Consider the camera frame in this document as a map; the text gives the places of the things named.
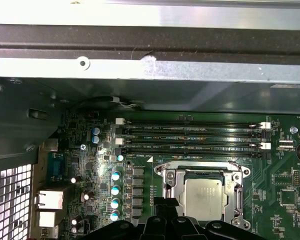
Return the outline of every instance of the cpu socket lever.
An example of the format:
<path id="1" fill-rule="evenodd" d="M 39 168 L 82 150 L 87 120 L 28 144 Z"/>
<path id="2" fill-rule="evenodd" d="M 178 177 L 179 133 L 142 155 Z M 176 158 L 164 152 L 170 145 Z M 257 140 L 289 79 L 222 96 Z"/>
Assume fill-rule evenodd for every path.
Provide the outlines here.
<path id="1" fill-rule="evenodd" d="M 154 171 L 162 176 L 162 196 L 177 199 L 178 216 L 195 218 L 202 227 L 223 221 L 251 228 L 243 211 L 243 180 L 251 174 L 249 168 L 232 161 L 170 161 Z"/>

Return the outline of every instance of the perforated metal grille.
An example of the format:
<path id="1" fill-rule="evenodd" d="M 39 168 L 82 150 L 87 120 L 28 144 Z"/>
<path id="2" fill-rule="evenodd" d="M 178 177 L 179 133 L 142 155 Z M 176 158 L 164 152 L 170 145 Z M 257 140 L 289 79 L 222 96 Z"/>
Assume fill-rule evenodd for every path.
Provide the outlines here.
<path id="1" fill-rule="evenodd" d="M 25 240 L 29 232 L 32 166 L 0 171 L 0 240 Z"/>

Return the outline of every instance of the black plastic part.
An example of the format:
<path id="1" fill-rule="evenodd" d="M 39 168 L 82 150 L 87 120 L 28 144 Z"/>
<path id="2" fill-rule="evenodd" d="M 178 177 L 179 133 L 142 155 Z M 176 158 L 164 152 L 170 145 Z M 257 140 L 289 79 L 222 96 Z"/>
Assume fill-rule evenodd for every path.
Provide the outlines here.
<path id="1" fill-rule="evenodd" d="M 134 228 L 131 222 L 119 220 L 87 234 L 82 239 L 132 240 L 135 239 Z"/>
<path id="2" fill-rule="evenodd" d="M 219 236 L 224 240 L 266 240 L 261 236 L 255 235 L 249 231 L 233 226 L 224 221 L 211 221 L 205 226 L 205 229 L 211 235 Z"/>

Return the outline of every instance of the electrolytic capacitor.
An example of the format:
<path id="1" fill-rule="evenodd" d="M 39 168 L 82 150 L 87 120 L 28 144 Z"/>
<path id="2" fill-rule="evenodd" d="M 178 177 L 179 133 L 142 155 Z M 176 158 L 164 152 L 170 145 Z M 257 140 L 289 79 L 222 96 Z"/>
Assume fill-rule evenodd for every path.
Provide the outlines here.
<path id="1" fill-rule="evenodd" d="M 100 130 L 100 128 L 98 128 L 98 127 L 95 127 L 95 128 L 92 129 L 92 133 L 93 133 L 94 135 L 99 135 L 100 132 L 101 132 L 101 130 Z"/>
<path id="2" fill-rule="evenodd" d="M 80 182 L 82 180 L 81 176 L 75 176 L 73 178 L 71 178 L 71 183 L 75 184 L 77 182 Z"/>
<path id="3" fill-rule="evenodd" d="M 89 200 L 90 198 L 93 198 L 95 195 L 95 193 L 93 191 L 88 191 L 85 195 L 84 195 L 84 199 L 85 200 Z"/>
<path id="4" fill-rule="evenodd" d="M 93 142 L 94 144 L 97 144 L 100 142 L 100 138 L 98 136 L 93 136 L 91 142 Z"/>
<path id="5" fill-rule="evenodd" d="M 119 219 L 120 212 L 118 210 L 113 210 L 111 215 L 110 215 L 110 220 L 115 222 Z"/>
<path id="6" fill-rule="evenodd" d="M 84 224 L 82 222 L 78 222 L 73 228 L 71 228 L 71 232 L 73 234 L 78 233 L 79 229 L 82 228 Z"/>
<path id="7" fill-rule="evenodd" d="M 112 199 L 110 205 L 113 209 L 117 209 L 119 207 L 119 204 L 120 204 L 119 198 L 114 198 L 114 199 Z"/>
<path id="8" fill-rule="evenodd" d="M 113 181 L 118 181 L 120 176 L 121 176 L 121 173 L 119 171 L 115 171 L 114 173 L 112 173 L 111 178 Z"/>
<path id="9" fill-rule="evenodd" d="M 77 223 L 79 223 L 82 220 L 82 216 L 81 215 L 77 215 L 74 217 L 74 219 L 72 219 L 71 224 L 72 225 L 76 225 Z"/>
<path id="10" fill-rule="evenodd" d="M 112 195 L 118 195 L 120 192 L 121 188 L 118 185 L 114 185 L 111 189 L 111 194 Z"/>

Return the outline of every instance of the gray metal surface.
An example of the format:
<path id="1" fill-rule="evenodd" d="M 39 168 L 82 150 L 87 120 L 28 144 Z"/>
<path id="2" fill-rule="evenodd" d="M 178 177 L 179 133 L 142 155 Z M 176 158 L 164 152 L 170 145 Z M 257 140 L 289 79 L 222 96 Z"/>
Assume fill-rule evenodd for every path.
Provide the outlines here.
<path id="1" fill-rule="evenodd" d="M 72 105 L 92 97 L 115 96 L 141 101 L 145 110 L 300 114 L 300 65 L 156 61 L 146 57 L 92 59 L 85 69 L 77 59 L 0 58 L 0 76 L 33 78 L 27 82 L 47 89 L 44 97 L 36 90 L 33 99 L 22 97 L 16 102 L 23 111 L 37 109 L 36 104 L 47 108 L 49 101 L 58 108 L 61 102 Z M 16 89 L 9 94 L 11 101 L 16 99 L 13 94 L 26 96 Z"/>
<path id="2" fill-rule="evenodd" d="M 0 2 L 0 24 L 300 30 L 300 1 L 86 0 L 53 7 L 9 1 L 8 9 L 4 2 Z"/>
<path id="3" fill-rule="evenodd" d="M 0 78 L 0 170 L 37 162 L 36 149 L 57 129 L 65 107 L 52 92 L 34 79 Z M 47 120 L 30 118 L 29 109 L 46 112 Z"/>
<path id="4" fill-rule="evenodd" d="M 198 221 L 221 220 L 222 182 L 218 179 L 187 179 L 184 184 L 184 215 Z"/>

